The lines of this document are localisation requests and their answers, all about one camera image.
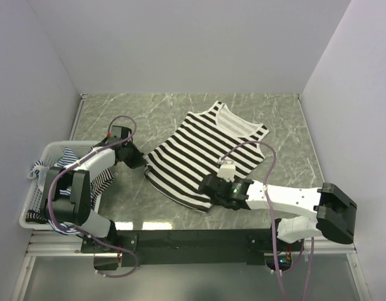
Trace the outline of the black white striped tank top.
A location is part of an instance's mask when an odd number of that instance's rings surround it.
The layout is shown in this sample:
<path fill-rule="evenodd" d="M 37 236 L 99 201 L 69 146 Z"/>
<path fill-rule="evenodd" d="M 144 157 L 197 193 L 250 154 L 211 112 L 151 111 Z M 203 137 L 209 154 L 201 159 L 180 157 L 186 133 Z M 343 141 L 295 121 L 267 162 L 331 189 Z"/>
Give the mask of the black white striped tank top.
<path fill-rule="evenodd" d="M 263 162 L 258 142 L 268 135 L 264 124 L 234 115 L 215 102 L 201 113 L 188 112 L 181 125 L 146 155 L 145 177 L 160 193 L 189 209 L 207 212 L 210 199 L 198 192 L 206 175 L 216 175 L 221 157 L 234 162 L 235 176 L 245 178 Z"/>

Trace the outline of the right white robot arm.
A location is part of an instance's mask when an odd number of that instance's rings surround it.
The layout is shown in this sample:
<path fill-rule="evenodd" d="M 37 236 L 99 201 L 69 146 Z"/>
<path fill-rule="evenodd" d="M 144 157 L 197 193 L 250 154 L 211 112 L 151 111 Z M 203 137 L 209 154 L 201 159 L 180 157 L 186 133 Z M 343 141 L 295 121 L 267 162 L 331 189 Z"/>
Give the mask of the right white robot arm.
<path fill-rule="evenodd" d="M 354 241 L 357 204 L 335 184 L 324 182 L 321 188 L 292 188 L 264 185 L 251 179 L 227 182 L 207 175 L 199 192 L 211 203 L 227 209 L 268 209 L 267 199 L 275 211 L 295 214 L 283 218 L 268 234 L 268 245 L 282 250 L 288 243 L 323 236 L 329 241 L 351 245 Z"/>

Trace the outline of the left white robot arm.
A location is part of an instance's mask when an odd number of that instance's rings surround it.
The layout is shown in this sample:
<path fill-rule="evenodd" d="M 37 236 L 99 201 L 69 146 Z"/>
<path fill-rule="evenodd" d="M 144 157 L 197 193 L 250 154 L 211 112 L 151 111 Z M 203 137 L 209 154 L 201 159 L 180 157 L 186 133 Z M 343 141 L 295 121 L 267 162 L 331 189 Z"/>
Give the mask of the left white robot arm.
<path fill-rule="evenodd" d="M 128 127 L 113 125 L 87 155 L 64 167 L 49 168 L 39 209 L 42 217 L 60 231 L 96 237 L 95 244 L 104 252 L 114 250 L 118 243 L 115 224 L 92 208 L 91 183 L 119 162 L 131 169 L 145 164 L 133 134 Z"/>

